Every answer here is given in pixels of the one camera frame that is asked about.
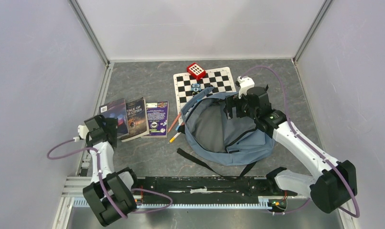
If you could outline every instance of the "yellow marker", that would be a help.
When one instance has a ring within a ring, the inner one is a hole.
[[[176,133],[176,135],[170,139],[170,143],[172,143],[180,134],[181,132]]]

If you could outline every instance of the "red object with white dots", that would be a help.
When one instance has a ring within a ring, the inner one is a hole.
[[[205,76],[205,70],[195,62],[187,67],[187,72],[196,80],[200,80]]]

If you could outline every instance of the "blue toy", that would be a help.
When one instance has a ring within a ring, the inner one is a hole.
[[[199,83],[191,84],[191,91],[193,95],[198,94],[201,91],[201,85]]]

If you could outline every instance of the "white panel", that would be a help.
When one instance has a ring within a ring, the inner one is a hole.
[[[0,0],[0,229],[51,228],[78,157],[46,153],[92,115],[103,74],[66,0]]]
[[[323,0],[79,0],[111,60],[292,57]]]
[[[385,228],[385,0],[334,1],[299,72],[326,152],[356,166],[360,226]]]

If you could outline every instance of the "purple book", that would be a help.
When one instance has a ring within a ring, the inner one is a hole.
[[[143,137],[167,137],[169,102],[146,103],[149,134]]]

